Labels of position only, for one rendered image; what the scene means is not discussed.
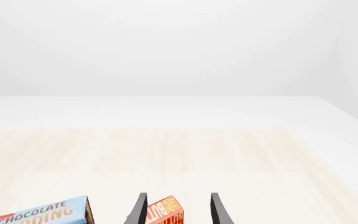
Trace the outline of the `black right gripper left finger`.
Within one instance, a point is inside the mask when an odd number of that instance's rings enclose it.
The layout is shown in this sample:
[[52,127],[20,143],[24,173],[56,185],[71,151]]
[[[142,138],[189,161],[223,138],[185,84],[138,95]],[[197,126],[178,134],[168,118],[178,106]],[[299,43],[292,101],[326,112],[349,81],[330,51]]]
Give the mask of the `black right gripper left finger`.
[[147,194],[140,193],[139,197],[124,224],[145,224],[147,217]]

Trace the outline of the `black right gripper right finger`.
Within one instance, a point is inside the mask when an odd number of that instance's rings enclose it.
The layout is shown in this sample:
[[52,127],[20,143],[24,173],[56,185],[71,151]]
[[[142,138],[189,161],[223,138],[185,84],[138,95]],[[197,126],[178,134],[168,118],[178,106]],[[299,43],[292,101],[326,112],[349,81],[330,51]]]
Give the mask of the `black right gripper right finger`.
[[210,209],[213,224],[234,224],[233,220],[224,208],[218,193],[211,194]]

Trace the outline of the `red butter box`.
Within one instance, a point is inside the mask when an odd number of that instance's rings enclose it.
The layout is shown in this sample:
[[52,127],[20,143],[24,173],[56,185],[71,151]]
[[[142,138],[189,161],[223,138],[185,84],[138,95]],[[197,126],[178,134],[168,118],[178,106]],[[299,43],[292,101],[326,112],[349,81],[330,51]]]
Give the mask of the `red butter box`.
[[184,209],[171,195],[148,205],[145,224],[184,224]]

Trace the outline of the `blue chocolate pudding box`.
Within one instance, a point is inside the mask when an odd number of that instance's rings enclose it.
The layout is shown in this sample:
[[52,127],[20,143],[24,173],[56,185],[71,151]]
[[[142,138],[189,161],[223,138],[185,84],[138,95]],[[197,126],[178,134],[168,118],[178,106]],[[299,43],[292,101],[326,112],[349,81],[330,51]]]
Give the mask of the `blue chocolate pudding box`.
[[82,195],[0,216],[0,224],[95,224],[88,197]]

